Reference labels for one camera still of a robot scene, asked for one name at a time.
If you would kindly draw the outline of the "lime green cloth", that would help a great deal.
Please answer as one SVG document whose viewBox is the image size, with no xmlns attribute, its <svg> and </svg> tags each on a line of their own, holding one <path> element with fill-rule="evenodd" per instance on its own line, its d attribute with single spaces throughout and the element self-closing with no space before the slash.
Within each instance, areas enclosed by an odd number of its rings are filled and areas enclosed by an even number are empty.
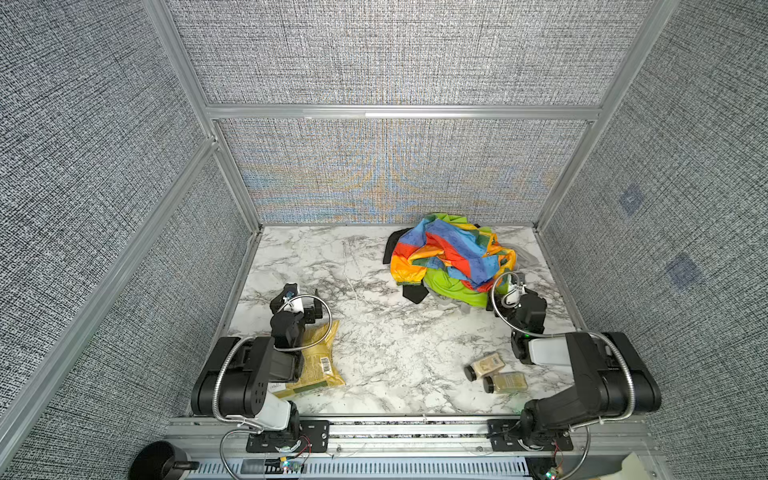
<svg viewBox="0 0 768 480">
<path fill-rule="evenodd" d="M 443 297 L 486 309 L 489 294 L 516 295 L 514 281 L 499 277 L 514 270 L 517 254 L 501 245 L 489 227 L 465 217 L 436 213 L 425 224 L 424 285 Z"/>
</svg>

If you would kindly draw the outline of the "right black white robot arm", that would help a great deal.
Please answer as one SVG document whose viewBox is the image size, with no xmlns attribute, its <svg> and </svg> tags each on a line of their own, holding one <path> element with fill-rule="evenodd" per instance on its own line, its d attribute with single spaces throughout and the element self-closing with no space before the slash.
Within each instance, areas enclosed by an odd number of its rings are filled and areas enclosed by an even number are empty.
<svg viewBox="0 0 768 480">
<path fill-rule="evenodd" d="M 511 435 L 525 448 L 555 445 L 568 432 L 619 422 L 660 409 L 661 390 L 620 332 L 546 333 L 547 302 L 515 272 L 497 276 L 492 310 L 511 328 L 515 356 L 530 365 L 568 367 L 574 384 L 550 397 L 528 401 Z"/>
</svg>

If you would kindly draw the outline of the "rainbow multicolour cloth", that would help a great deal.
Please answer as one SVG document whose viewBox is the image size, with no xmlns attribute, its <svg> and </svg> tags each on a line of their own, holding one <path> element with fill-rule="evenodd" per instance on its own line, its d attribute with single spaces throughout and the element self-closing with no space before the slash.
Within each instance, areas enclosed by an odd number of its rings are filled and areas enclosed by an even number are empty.
<svg viewBox="0 0 768 480">
<path fill-rule="evenodd" d="M 487 292 L 512 271 L 517 252 L 503 246 L 489 227 L 446 213 L 424 217 L 390 235 L 383 263 L 399 285 L 417 285 L 438 273 L 473 292 Z"/>
</svg>

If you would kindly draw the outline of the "upper small spice jar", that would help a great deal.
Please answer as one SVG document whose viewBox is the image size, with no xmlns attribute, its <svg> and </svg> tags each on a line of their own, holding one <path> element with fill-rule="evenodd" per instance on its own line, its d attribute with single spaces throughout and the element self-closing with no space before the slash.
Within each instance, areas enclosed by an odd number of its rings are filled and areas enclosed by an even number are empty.
<svg viewBox="0 0 768 480">
<path fill-rule="evenodd" d="M 464 366 L 463 371 L 466 378 L 473 382 L 482 377 L 494 374 L 505 367 L 501 355 L 493 352 L 476 359 Z"/>
</svg>

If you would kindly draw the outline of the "small spice jar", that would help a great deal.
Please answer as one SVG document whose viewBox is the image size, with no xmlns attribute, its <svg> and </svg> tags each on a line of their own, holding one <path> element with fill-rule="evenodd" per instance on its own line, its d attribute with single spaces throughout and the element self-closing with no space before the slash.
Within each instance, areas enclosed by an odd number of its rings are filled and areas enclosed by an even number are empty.
<svg viewBox="0 0 768 480">
<path fill-rule="evenodd" d="M 501 355 L 493 352 L 476 359 L 464 366 L 463 371 L 466 378 L 473 382 L 482 377 L 494 374 L 505 367 Z"/>
<path fill-rule="evenodd" d="M 490 394 L 515 394 L 526 391 L 528 384 L 521 372 L 499 372 L 485 376 L 483 388 Z"/>
</svg>

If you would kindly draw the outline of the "yellow snack bag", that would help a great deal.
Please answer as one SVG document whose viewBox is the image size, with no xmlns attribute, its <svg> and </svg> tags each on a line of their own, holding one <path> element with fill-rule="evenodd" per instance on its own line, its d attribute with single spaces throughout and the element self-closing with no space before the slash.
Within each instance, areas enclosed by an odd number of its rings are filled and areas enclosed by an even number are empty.
<svg viewBox="0 0 768 480">
<path fill-rule="evenodd" d="M 345 381 L 333 362 L 333 341 L 339 324 L 334 320 L 325 340 L 301 352 L 304 366 L 296 382 L 271 383 L 268 391 L 278 398 L 287 398 L 318 388 L 344 386 Z"/>
</svg>

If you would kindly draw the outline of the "lower small spice jar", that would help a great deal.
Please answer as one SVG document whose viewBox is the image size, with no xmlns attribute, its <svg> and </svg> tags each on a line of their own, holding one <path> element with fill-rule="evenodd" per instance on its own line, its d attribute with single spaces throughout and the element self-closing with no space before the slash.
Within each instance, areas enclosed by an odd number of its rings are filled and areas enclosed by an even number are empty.
<svg viewBox="0 0 768 480">
<path fill-rule="evenodd" d="M 521 372 L 499 372 L 485 376 L 483 388 L 490 394 L 515 394 L 526 391 L 528 384 Z"/>
</svg>

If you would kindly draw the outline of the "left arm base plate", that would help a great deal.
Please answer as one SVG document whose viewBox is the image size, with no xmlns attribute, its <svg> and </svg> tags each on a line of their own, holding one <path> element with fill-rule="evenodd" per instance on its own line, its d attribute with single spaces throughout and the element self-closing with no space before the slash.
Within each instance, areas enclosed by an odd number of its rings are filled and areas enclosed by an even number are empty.
<svg viewBox="0 0 768 480">
<path fill-rule="evenodd" d="M 250 434 L 246 452 L 289 455 L 297 455 L 302 451 L 325 453 L 328 450 L 329 438 L 329 421 L 301 419 L 289 423 L 284 430 Z"/>
</svg>

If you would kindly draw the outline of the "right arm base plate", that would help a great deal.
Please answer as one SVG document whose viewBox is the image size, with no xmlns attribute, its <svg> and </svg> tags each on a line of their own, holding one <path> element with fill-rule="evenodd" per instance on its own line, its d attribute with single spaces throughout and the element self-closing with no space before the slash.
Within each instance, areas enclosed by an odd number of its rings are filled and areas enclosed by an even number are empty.
<svg viewBox="0 0 768 480">
<path fill-rule="evenodd" d="M 520 419 L 487 421 L 486 437 L 494 452 L 571 452 L 574 447 L 567 430 L 541 430 L 524 426 Z"/>
</svg>

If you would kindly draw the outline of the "aluminium front rail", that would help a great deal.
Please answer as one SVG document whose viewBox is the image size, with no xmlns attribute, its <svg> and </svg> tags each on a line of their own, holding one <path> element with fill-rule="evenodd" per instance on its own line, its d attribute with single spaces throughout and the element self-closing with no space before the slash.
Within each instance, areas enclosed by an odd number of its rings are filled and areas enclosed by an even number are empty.
<svg viewBox="0 0 768 480">
<path fill-rule="evenodd" d="M 495 451 L 502 435 L 489 429 L 491 421 L 513 425 L 513 415 L 307 415 L 306 421 L 328 424 L 326 441 L 328 457 L 362 456 L 548 456 L 544 448 L 520 446 L 508 440 L 503 451 Z M 619 456 L 636 453 L 641 457 L 661 454 L 646 419 L 635 417 L 623 422 L 606 422 L 589 428 L 591 443 L 586 443 L 582 429 L 565 436 L 571 448 L 565 452 L 568 460 L 578 458 L 585 449 L 590 456 Z"/>
</svg>

